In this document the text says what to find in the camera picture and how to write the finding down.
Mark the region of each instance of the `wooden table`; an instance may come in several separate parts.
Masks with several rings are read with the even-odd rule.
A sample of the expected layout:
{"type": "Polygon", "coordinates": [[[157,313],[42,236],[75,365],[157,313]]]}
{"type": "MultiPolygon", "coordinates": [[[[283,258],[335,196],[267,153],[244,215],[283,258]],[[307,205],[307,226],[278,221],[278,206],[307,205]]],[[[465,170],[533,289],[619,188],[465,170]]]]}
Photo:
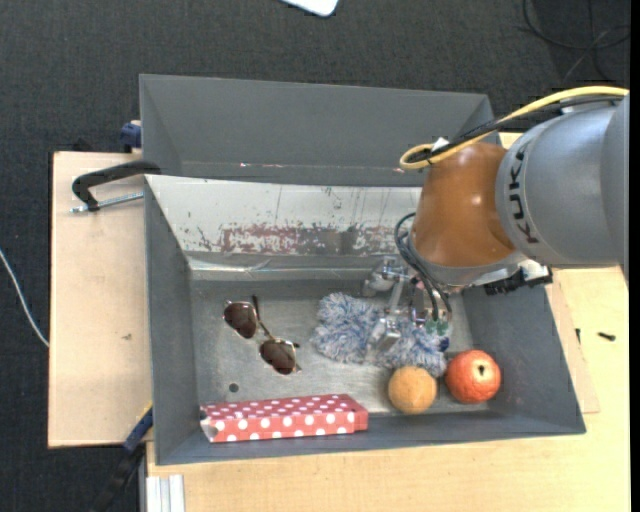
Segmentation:
{"type": "MultiPolygon", "coordinates": [[[[52,448],[122,442],[151,397],[142,202],[93,215],[68,212],[79,204],[70,190],[75,176],[137,157],[55,155],[52,448]]],[[[132,179],[98,192],[111,197],[139,190],[140,184],[132,179]]],[[[585,435],[181,466],[156,466],[149,449],[147,472],[184,475],[188,512],[627,510],[624,278],[617,268],[560,271],[548,293],[586,413],[585,435]],[[574,326],[581,330],[580,345],[574,326]],[[616,340],[598,332],[613,333],[616,340]]]]}

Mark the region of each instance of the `wooden board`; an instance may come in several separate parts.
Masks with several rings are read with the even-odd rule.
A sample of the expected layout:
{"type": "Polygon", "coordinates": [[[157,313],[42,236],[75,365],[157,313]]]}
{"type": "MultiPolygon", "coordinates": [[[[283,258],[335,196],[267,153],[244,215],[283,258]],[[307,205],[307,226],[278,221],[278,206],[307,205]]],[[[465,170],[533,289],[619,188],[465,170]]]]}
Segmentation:
{"type": "MultiPolygon", "coordinates": [[[[72,214],[76,176],[139,155],[54,155],[49,446],[121,443],[151,400],[143,202],[72,214]]],[[[98,199],[141,189],[135,177],[98,199]]]]}

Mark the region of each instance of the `sunglasses lens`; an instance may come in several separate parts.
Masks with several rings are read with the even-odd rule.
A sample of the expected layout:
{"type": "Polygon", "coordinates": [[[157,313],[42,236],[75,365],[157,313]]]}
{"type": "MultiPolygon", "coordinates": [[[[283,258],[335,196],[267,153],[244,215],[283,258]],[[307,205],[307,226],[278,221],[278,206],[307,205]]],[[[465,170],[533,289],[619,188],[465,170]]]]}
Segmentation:
{"type": "Polygon", "coordinates": [[[260,345],[260,355],[282,375],[289,375],[296,367],[296,354],[288,343],[269,340],[260,345]]]}
{"type": "Polygon", "coordinates": [[[252,338],[256,333],[256,314],[250,304],[229,304],[224,310],[224,319],[243,338],[252,338]]]}

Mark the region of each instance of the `rust stain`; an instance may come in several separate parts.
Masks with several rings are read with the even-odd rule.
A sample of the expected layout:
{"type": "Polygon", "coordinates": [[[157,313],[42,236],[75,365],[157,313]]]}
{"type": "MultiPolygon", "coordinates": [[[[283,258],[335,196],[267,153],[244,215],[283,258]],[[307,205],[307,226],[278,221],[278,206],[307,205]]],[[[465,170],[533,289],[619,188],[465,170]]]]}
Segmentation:
{"type": "Polygon", "coordinates": [[[331,224],[274,226],[273,224],[223,225],[212,243],[201,232],[199,245],[209,251],[268,255],[353,255],[395,252],[393,229],[356,224],[348,228],[331,224]]]}

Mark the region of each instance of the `blue fluffy toy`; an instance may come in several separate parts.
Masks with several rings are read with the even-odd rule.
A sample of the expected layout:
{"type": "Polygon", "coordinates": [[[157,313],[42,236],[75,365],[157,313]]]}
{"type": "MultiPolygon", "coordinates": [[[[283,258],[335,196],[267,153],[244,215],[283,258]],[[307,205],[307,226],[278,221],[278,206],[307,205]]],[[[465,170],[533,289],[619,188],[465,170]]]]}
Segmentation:
{"type": "Polygon", "coordinates": [[[433,377],[446,370],[444,351],[449,346],[450,325],[429,320],[422,326],[400,318],[401,337],[386,351],[376,340],[384,334],[382,309],[363,299],[332,293],[320,301],[318,320],[311,343],[326,357],[342,363],[371,363],[384,368],[420,366],[433,377]]]}

